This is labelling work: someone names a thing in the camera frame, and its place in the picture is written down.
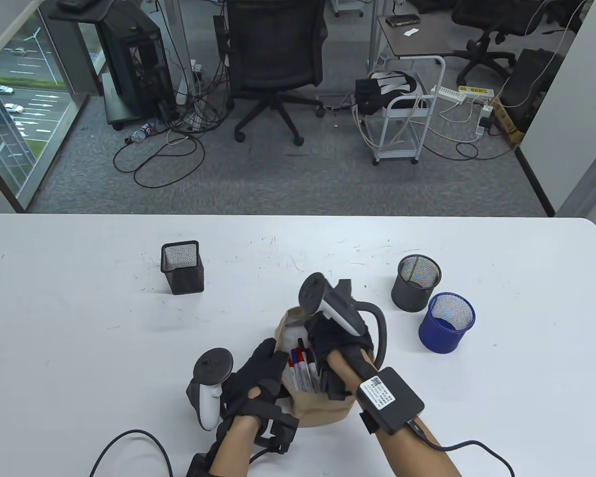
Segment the mesh pencil holder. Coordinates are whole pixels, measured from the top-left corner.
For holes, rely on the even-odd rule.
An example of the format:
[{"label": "mesh pencil holder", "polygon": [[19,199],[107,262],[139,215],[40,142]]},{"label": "mesh pencil holder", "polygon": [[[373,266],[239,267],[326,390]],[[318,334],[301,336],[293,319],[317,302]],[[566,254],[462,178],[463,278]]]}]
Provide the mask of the mesh pencil holder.
[{"label": "mesh pencil holder", "polygon": [[177,241],[162,246],[161,271],[166,275],[173,295],[203,291],[205,282],[198,241]]},{"label": "mesh pencil holder", "polygon": [[435,353],[450,353],[474,324],[475,309],[468,300],[455,293],[438,293],[430,299],[419,325],[419,340]]},{"label": "mesh pencil holder", "polygon": [[409,255],[397,266],[391,299],[405,312],[422,311],[441,279],[442,271],[434,260],[424,255]]}]

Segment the black glove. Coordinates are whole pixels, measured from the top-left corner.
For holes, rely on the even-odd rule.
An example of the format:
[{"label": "black glove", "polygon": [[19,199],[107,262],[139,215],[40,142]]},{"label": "black glove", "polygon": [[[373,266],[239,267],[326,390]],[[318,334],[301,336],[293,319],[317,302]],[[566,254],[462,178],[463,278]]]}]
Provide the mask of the black glove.
[{"label": "black glove", "polygon": [[253,398],[274,404],[280,391],[281,377],[287,366],[287,353],[274,352],[276,340],[267,338],[254,350],[250,359],[236,373],[232,373],[223,382],[221,401],[225,404],[226,412],[223,419],[239,414],[246,404],[247,393],[258,387],[260,395]]},{"label": "black glove", "polygon": [[304,326],[307,329],[311,349],[316,355],[320,366],[326,366],[325,360],[330,352],[335,349],[358,347],[367,352],[369,356],[373,353],[373,341],[367,328],[362,336],[353,336],[337,324],[333,318],[327,319],[322,312],[316,313]]}]

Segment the white car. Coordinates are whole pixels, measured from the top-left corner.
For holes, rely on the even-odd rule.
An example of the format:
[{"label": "white car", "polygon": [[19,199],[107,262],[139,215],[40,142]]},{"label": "white car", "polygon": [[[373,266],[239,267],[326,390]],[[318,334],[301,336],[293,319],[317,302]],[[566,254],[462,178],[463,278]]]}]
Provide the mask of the white car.
[{"label": "white car", "polygon": [[13,94],[13,88],[0,84],[0,94]]},{"label": "white car", "polygon": [[24,108],[21,105],[10,102],[5,103],[4,108],[7,110],[7,113],[21,113],[24,111]]}]

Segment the label sticker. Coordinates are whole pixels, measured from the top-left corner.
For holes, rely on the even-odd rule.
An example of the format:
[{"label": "label sticker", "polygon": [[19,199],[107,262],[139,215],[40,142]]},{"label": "label sticker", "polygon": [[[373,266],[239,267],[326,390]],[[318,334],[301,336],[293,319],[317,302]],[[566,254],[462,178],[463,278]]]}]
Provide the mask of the label sticker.
[{"label": "label sticker", "polygon": [[395,396],[391,394],[391,391],[388,390],[382,380],[377,376],[373,376],[368,381],[360,384],[360,389],[364,391],[364,394],[367,395],[378,410],[387,407],[395,400]]}]

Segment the plastic bottle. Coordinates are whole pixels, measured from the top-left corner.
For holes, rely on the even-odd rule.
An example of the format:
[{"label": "plastic bottle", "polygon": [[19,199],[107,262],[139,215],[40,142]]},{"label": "plastic bottle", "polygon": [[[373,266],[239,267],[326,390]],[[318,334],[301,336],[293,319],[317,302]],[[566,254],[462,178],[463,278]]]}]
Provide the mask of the plastic bottle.
[{"label": "plastic bottle", "polygon": [[391,47],[386,45],[382,48],[382,51],[379,53],[377,60],[375,60],[375,70],[382,71],[384,70],[384,64],[386,61],[391,57]]},{"label": "plastic bottle", "polygon": [[132,137],[133,143],[141,143],[141,141],[143,141],[146,137],[152,136],[153,134],[154,126],[150,123],[146,123],[133,132],[132,136],[130,137]]}]

